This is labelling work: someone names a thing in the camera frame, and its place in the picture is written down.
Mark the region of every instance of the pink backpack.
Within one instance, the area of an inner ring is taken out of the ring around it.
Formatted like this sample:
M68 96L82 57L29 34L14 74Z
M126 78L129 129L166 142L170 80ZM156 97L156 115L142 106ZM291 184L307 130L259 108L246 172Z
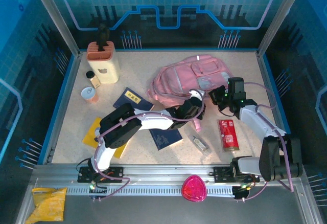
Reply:
M227 88L232 77L225 63L211 55L197 55L161 68L150 84L147 94L166 107L182 105L192 88L206 94L221 85Z

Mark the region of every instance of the beige speckled floor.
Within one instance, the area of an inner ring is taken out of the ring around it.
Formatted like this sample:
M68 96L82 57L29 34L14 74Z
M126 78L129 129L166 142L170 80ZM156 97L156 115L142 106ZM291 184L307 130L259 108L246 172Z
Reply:
M121 76L115 84L102 84L97 92L100 99L97 104L87 104L81 98L83 88L89 86L85 73L91 68L85 59L85 54L78 70L74 89L61 128L58 144L53 156L53 163L77 163L91 157L94 149L84 145L82 139L96 117L104 117L111 113L113 103L121 95L125 87L136 91L144 98L150 81L157 74L161 66L176 63L186 57L198 54L211 54L221 58L230 68L234 76L243 77L246 82L263 84L255 52L118 52L120 59ZM246 86L247 97L258 104L269 104L265 90L257 86ZM154 102L154 110L162 106ZM270 110L264 111L273 120ZM204 157L193 145L188 137L197 135L193 124L188 123L179 131L183 140L160 151L157 150L150 133L142 130L128 142L121 159L112 159L112 163L121 164L214 164L229 163L234 156L259 156L261 142L255 137L249 127L233 117L240 151L223 152L219 139L218 119L228 119L217 108L207 102L205 119L202 122L202 131L199 136L210 146L212 153Z

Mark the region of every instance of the glass panel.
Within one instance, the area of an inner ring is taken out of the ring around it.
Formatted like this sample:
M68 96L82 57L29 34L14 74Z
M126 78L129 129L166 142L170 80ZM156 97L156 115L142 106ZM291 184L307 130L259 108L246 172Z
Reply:
M71 53L40 0L0 0L0 14L0 219L14 223Z
M307 174L323 173L312 181L327 177L326 5L327 0L296 0L266 53L291 132L301 140Z
M257 48L281 1L55 0L81 49L100 22L116 49Z

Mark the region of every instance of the gray platform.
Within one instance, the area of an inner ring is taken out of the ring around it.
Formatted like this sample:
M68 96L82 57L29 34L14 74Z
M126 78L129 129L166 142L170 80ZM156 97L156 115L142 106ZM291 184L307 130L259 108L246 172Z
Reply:
M146 196L112 197L93 203L86 196L68 196L64 218L61 223L306 223L296 194L280 187L267 188L260 197L246 203L221 197L194 203L183 197Z

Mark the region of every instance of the pen holder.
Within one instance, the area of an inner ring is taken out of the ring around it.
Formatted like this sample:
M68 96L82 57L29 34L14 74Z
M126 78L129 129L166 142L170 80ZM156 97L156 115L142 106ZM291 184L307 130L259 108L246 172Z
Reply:
M120 67L112 41L103 46L105 51L98 51L97 43L91 42L87 47L86 59L101 83L115 83L119 79Z

